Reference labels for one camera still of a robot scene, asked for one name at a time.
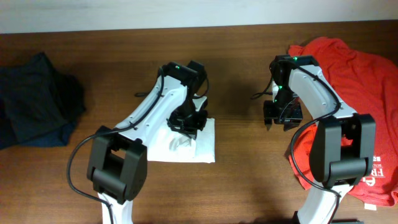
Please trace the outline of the white printed t-shirt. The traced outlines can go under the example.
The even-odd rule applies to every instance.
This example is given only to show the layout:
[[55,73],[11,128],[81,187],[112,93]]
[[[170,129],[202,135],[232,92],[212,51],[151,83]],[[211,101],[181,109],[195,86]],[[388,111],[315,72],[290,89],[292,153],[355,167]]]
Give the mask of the white printed t-shirt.
[[155,162],[215,162],[215,119],[207,118],[205,127],[197,138],[188,138],[172,131],[163,122],[150,142],[147,160]]

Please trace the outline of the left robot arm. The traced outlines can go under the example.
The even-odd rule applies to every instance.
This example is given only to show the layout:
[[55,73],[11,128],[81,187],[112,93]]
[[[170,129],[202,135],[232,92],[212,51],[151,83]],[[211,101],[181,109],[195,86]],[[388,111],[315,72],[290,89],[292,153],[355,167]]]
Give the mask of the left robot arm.
[[207,82],[202,64],[170,62],[153,89],[113,129],[95,133],[87,178],[103,201],[103,223],[132,223],[133,200],[147,177],[147,163],[215,161],[215,120],[197,91]]

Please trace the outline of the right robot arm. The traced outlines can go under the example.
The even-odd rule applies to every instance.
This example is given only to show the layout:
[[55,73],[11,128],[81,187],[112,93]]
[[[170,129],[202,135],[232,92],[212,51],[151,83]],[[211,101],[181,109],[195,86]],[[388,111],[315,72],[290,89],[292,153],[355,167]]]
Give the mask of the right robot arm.
[[295,168],[295,143],[304,130],[317,127],[309,154],[313,179],[297,169],[311,188],[292,223],[334,223],[343,197],[371,173],[376,122],[342,100],[311,55],[278,55],[269,68],[272,99],[264,102],[264,123],[267,128],[281,124],[285,131],[298,129],[289,144]]

